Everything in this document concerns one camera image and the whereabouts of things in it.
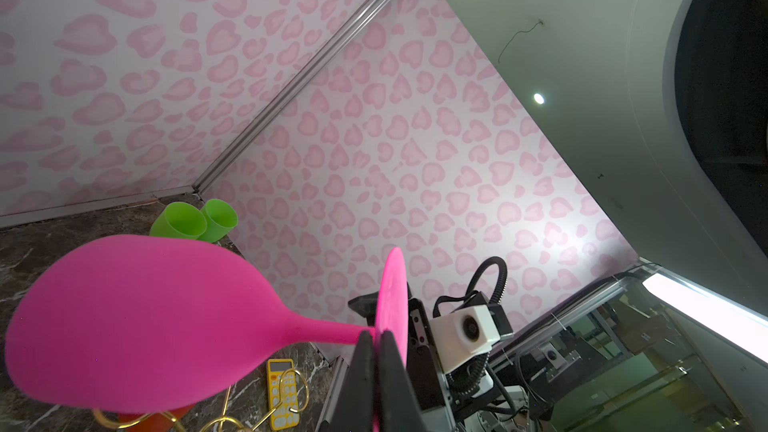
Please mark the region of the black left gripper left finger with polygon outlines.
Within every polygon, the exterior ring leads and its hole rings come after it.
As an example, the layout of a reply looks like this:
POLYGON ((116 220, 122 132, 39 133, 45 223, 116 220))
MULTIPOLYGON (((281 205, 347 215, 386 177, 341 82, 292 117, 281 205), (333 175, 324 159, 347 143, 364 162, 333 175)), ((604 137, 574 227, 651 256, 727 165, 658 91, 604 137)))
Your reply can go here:
POLYGON ((376 350, 370 332, 362 332, 352 362, 337 395, 329 419, 321 422, 321 431, 372 432, 376 425, 376 350))

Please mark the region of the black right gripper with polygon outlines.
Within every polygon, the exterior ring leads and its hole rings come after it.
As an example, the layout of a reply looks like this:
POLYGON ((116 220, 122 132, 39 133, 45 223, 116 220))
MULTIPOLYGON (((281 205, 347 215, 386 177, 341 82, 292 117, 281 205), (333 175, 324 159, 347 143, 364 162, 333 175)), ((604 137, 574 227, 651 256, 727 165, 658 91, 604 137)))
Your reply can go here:
MULTIPOLYGON (((447 379, 443 374, 430 326, 428 314, 422 302, 414 297, 408 300, 408 331, 405 343, 406 352, 401 359, 406 367, 410 382, 418 400, 421 417, 427 431, 454 431, 456 420, 451 410, 451 398, 447 379)), ((378 399, 376 397, 376 425, 378 399)))

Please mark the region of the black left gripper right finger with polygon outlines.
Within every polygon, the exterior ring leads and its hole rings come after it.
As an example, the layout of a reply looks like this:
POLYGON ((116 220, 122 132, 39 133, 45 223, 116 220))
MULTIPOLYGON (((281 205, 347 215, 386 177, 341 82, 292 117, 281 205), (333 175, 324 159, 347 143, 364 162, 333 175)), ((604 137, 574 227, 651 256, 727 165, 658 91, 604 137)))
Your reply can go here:
POLYGON ((391 331, 380 336, 376 373, 379 430, 426 432, 418 400, 391 331))

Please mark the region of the red wine glass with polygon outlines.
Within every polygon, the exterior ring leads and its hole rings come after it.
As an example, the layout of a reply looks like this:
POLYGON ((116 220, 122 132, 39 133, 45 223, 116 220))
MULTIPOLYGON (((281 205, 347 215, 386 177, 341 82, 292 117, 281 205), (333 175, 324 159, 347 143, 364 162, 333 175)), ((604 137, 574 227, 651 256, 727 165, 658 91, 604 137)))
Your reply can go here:
MULTIPOLYGON (((173 409, 170 413, 178 420, 178 424, 181 424, 183 417, 195 407, 194 404, 173 409)), ((160 413, 152 414, 149 418, 142 422, 128 428, 128 431, 135 432, 166 432, 175 431, 172 421, 160 413)))

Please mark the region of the magenta wine glass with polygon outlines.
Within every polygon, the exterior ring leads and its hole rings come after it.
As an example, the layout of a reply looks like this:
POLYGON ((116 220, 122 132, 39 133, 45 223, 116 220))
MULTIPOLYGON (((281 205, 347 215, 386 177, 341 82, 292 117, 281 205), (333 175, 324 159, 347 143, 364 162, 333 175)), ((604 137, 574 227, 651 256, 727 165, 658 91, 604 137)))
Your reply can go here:
MULTIPOLYGON (((379 293, 408 297, 403 253, 379 293)), ((121 413, 170 411, 212 397, 280 349, 356 347, 377 327, 290 310, 267 279, 229 250, 186 239, 116 235, 57 260, 27 291, 6 335, 8 375, 46 403, 121 413)))

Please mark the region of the lime green wine glass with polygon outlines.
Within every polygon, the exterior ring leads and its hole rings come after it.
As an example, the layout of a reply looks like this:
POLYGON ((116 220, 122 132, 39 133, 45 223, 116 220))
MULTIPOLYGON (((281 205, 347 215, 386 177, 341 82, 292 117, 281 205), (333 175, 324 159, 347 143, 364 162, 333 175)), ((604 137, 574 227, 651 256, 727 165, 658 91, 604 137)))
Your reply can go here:
POLYGON ((205 218, 206 230, 198 239, 206 243, 218 242, 239 224, 235 209, 220 199, 206 201, 200 212, 205 218))
POLYGON ((168 204, 151 226, 151 237, 196 240, 207 230, 207 220, 195 206, 185 202, 168 204))

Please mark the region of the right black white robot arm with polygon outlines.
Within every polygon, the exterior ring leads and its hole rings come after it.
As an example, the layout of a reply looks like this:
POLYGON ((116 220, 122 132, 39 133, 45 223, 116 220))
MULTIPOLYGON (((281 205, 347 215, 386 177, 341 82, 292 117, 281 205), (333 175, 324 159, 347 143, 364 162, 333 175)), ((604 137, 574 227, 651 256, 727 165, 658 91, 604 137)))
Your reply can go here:
POLYGON ((437 305, 454 304, 449 313, 427 310, 413 296, 399 306, 383 293, 350 300, 380 336, 358 340, 325 430, 467 431, 480 411, 527 410, 527 397, 511 395, 489 364, 491 348, 512 334, 502 293, 469 287, 439 297, 437 305))

